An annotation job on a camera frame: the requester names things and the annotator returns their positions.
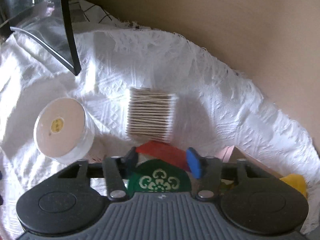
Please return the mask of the red packet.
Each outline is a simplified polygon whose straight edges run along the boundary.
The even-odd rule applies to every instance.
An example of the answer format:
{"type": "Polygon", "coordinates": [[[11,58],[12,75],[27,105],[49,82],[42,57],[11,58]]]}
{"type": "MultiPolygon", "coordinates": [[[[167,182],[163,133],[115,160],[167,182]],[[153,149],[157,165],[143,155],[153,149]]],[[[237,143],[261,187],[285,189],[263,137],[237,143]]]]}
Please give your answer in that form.
{"type": "Polygon", "coordinates": [[[187,163],[186,153],[179,148],[159,141],[148,141],[138,147],[136,152],[143,155],[148,155],[156,159],[162,160],[170,165],[176,166],[182,170],[190,172],[187,163]]]}

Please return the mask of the cotton swab pack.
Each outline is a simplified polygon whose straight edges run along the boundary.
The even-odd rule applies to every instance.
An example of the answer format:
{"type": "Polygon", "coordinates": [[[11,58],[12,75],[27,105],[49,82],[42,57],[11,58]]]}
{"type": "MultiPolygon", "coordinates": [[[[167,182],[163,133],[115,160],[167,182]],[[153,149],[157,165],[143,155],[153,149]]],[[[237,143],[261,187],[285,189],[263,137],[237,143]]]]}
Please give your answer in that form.
{"type": "Polygon", "coordinates": [[[126,132],[134,138],[171,142],[178,96],[149,88],[130,88],[126,132]]]}

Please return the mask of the yellow plastic funnel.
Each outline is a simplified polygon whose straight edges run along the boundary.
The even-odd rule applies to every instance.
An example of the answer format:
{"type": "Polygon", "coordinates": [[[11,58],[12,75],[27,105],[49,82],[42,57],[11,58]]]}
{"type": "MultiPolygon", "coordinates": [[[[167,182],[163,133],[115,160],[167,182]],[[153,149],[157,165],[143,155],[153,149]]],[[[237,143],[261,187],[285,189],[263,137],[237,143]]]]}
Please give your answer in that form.
{"type": "Polygon", "coordinates": [[[289,174],[288,176],[279,178],[281,181],[290,185],[292,188],[300,192],[306,199],[308,198],[307,184],[300,174],[289,174]]]}

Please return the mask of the pink cardboard box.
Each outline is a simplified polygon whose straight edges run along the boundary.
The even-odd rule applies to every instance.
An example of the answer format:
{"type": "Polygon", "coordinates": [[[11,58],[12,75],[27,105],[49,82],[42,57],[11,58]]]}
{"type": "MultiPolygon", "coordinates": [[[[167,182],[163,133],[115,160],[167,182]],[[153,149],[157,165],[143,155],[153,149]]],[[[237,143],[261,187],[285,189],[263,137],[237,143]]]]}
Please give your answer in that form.
{"type": "Polygon", "coordinates": [[[251,155],[246,153],[245,151],[241,150],[240,148],[236,146],[227,146],[223,148],[220,152],[217,152],[214,157],[217,157],[220,159],[223,163],[236,163],[238,159],[245,159],[246,161],[249,161],[253,165],[261,168],[262,170],[268,172],[269,174],[273,175],[274,177],[280,179],[283,178],[281,174],[278,172],[272,170],[268,166],[264,165],[259,160],[253,158],[251,155]]]}

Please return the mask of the green lid glass jar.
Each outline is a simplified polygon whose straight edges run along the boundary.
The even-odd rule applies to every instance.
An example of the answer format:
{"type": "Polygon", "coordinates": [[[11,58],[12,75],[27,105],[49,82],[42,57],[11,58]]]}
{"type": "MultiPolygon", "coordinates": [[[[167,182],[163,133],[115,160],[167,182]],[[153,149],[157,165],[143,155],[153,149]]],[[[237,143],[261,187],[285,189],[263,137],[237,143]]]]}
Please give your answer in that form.
{"type": "Polygon", "coordinates": [[[137,192],[190,192],[191,181],[187,172],[166,163],[152,159],[138,165],[128,178],[129,196],[137,192]]]}

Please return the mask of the flower label plastic jar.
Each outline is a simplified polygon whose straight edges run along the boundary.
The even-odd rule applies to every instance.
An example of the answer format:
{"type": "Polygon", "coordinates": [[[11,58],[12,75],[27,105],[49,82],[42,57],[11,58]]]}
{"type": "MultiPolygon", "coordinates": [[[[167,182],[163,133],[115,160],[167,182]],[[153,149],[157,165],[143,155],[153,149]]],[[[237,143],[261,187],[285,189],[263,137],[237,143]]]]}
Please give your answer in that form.
{"type": "Polygon", "coordinates": [[[73,98],[58,98],[50,102],[34,126],[38,150],[61,164],[84,159],[92,148],[94,136],[92,118],[73,98]]]}

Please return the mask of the white textured table cloth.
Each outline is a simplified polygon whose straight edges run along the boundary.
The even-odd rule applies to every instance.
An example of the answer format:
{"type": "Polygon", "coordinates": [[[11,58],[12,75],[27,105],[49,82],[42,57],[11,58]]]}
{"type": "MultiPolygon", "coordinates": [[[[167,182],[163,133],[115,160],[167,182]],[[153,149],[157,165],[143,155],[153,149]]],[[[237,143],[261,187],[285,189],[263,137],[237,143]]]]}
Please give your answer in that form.
{"type": "Polygon", "coordinates": [[[179,97],[172,143],[203,155],[236,145],[286,176],[308,184],[310,211],[302,232],[319,225],[319,156],[306,129],[291,120],[246,79],[207,50],[179,34],[139,28],[96,5],[77,1],[88,22],[75,23],[82,63],[73,75],[24,34],[1,45],[1,236],[22,232],[15,205],[19,196],[62,168],[33,140],[38,114],[51,101],[71,97],[96,125],[97,147],[119,155],[132,146],[126,136],[131,87],[166,90],[179,97]]]}

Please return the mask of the black computer monitor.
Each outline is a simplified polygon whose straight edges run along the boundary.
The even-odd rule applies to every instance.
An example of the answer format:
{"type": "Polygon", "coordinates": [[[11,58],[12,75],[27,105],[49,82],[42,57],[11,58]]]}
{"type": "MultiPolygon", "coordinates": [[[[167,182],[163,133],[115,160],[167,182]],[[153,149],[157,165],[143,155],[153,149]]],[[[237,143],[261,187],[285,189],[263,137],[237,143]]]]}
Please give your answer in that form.
{"type": "Polygon", "coordinates": [[[80,73],[69,0],[1,0],[1,42],[14,32],[32,38],[74,75],[80,73]]]}

